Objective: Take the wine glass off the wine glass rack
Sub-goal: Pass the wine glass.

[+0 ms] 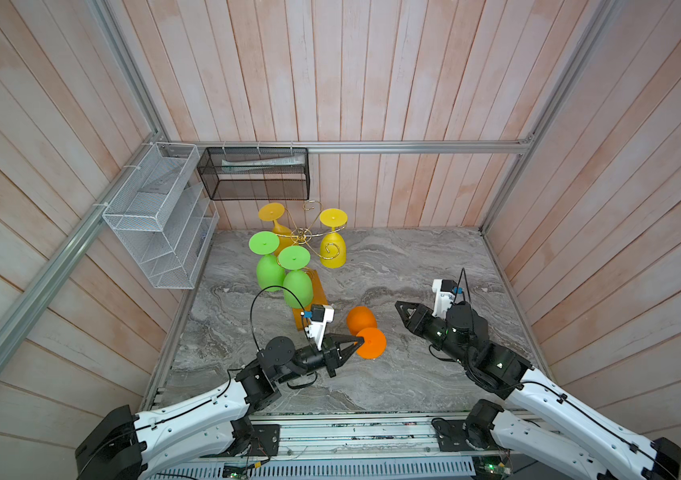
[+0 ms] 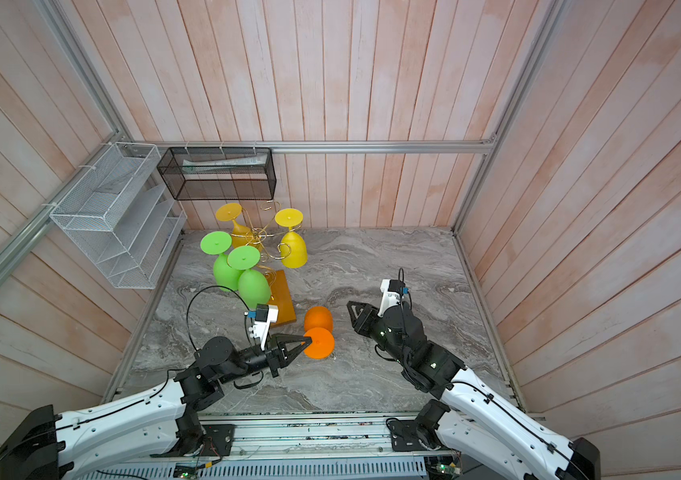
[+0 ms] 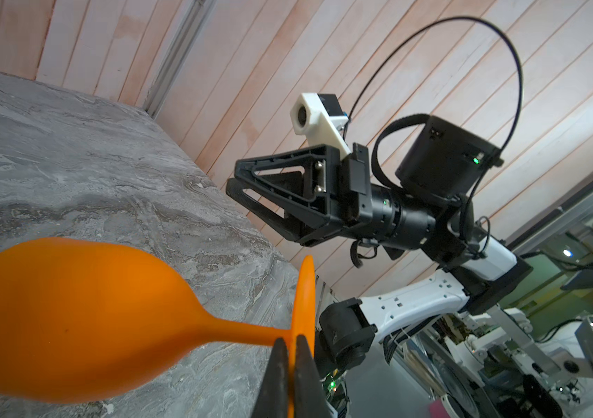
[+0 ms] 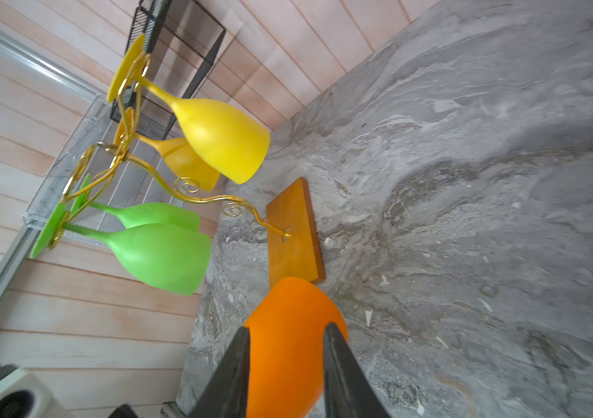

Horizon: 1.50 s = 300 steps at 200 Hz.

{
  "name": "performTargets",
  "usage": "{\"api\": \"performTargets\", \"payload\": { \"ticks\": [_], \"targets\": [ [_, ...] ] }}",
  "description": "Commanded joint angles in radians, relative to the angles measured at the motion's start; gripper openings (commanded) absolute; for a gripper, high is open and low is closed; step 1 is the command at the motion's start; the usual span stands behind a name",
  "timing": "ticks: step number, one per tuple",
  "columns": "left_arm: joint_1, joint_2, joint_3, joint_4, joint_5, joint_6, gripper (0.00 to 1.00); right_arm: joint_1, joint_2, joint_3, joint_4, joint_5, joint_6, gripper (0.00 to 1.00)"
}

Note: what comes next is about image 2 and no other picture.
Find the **orange wine glass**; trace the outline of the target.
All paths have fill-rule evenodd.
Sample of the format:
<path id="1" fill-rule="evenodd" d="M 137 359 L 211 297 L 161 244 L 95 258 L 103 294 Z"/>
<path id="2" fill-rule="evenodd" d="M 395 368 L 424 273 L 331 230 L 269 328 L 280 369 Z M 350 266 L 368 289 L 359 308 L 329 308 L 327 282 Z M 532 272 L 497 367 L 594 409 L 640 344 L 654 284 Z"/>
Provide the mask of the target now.
<path id="1" fill-rule="evenodd" d="M 334 351 L 334 319 L 332 313 L 324 306 L 310 308 L 304 316 L 304 335 L 312 340 L 312 343 L 304 353 L 306 356 L 321 360 L 330 357 Z"/>

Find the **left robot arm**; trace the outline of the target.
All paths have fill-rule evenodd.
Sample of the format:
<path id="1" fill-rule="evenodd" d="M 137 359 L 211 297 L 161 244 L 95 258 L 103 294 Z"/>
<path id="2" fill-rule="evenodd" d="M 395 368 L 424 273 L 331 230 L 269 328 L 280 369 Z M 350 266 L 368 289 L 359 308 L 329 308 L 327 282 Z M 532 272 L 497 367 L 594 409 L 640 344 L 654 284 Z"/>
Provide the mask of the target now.
<path id="1" fill-rule="evenodd" d="M 198 454 L 206 443 L 198 414 L 224 397 L 222 386 L 264 370 L 277 376 L 310 342 L 276 334 L 238 350 L 218 336 L 188 368 L 138 394 L 64 413 L 40 407 L 0 446 L 0 479 L 72 479 L 132 458 Z"/>

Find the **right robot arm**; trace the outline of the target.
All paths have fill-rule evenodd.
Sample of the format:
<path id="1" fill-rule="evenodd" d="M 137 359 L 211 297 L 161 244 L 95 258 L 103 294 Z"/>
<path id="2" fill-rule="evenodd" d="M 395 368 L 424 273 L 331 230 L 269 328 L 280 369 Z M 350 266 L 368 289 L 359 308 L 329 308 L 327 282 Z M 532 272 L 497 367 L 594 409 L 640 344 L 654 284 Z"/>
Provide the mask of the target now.
<path id="1" fill-rule="evenodd" d="M 356 301 L 347 308 L 354 330 L 400 364 L 412 386 L 432 395 L 416 419 L 420 444 L 466 454 L 506 479 L 601 478 L 601 452 L 594 444 L 542 426 L 492 390 L 426 336 L 408 302 L 384 312 Z"/>

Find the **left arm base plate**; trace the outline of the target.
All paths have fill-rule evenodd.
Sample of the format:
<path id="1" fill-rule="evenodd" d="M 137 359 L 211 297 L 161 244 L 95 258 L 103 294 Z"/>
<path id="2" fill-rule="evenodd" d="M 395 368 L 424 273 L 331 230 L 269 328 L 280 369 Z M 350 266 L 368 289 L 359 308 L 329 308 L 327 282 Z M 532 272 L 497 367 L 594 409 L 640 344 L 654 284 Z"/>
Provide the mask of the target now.
<path id="1" fill-rule="evenodd" d="M 194 432 L 186 438 L 180 438 L 169 452 L 152 454 L 152 457 L 196 455 L 226 457 L 232 451 L 234 432 L 236 432 L 236 425 L 234 424 L 202 424 L 200 432 Z"/>

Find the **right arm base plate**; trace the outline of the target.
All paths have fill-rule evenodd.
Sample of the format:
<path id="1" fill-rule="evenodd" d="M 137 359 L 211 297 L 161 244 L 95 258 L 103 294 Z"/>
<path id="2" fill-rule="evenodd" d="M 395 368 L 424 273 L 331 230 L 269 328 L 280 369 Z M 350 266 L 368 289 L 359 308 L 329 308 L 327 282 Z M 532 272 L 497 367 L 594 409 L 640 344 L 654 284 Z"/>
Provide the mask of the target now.
<path id="1" fill-rule="evenodd" d="M 437 436 L 438 422 L 417 418 L 402 420 L 396 417 L 386 419 L 394 452 L 448 451 Z"/>

